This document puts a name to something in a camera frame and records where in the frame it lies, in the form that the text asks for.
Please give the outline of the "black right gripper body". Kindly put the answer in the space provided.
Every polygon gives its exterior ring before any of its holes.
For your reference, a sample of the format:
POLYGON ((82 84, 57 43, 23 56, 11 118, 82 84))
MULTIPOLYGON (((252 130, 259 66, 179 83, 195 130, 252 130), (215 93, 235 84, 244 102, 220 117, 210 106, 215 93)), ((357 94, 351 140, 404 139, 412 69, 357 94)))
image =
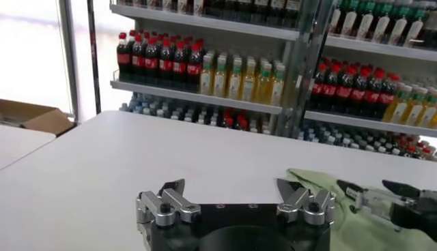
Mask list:
POLYGON ((391 222, 401 228, 422 231, 436 241, 436 200, 419 198, 409 205, 394 204, 391 222))

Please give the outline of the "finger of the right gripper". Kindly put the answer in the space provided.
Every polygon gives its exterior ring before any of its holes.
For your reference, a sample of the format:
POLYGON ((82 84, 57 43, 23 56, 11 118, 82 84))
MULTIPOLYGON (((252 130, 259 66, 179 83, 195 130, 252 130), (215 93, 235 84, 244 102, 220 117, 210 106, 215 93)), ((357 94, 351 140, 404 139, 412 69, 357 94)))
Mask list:
POLYGON ((414 199, 417 202, 427 201, 436 204, 435 190, 419 189, 406 183, 399 183, 385 179, 382 180, 382 184, 385 188, 398 196, 414 199))
POLYGON ((396 201, 393 193, 377 188, 363 188, 342 179, 336 183, 345 196, 352 200, 349 206, 352 213, 362 211, 373 217, 390 218, 391 205, 396 201))

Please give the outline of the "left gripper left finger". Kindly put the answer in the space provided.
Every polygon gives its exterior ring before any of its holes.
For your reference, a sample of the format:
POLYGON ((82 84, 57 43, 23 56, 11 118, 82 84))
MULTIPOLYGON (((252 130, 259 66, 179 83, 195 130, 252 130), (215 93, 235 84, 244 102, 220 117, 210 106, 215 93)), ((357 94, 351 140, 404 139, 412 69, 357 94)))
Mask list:
POLYGON ((201 206, 185 199, 185 179, 166 182, 157 192, 140 192, 136 198, 137 224, 170 227, 177 218, 194 223, 201 215, 201 206))

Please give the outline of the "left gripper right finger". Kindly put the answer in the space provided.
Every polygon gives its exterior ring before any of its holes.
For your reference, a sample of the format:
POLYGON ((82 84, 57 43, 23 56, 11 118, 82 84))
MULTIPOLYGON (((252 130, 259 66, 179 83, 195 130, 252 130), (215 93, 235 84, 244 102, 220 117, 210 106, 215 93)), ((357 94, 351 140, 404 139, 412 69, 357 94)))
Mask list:
POLYGON ((333 224, 335 195, 321 189, 312 192, 297 181, 276 179, 277 188, 283 199, 277 205, 277 215, 287 223, 303 220, 309 225, 333 224))

